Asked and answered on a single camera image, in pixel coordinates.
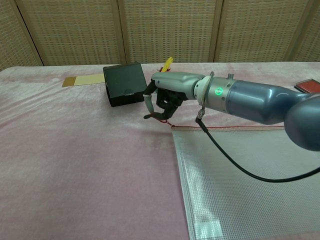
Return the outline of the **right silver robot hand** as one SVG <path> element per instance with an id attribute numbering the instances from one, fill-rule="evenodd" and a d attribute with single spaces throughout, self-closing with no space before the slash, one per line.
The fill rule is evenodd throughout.
<path id="1" fill-rule="evenodd" d="M 144 119 L 158 121 L 170 119 L 184 101 L 195 100 L 194 89 L 205 76 L 188 72 L 156 72 L 143 92 L 143 98 L 149 114 Z M 156 105 L 163 112 L 156 112 L 152 103 L 152 94 L 157 92 Z"/>

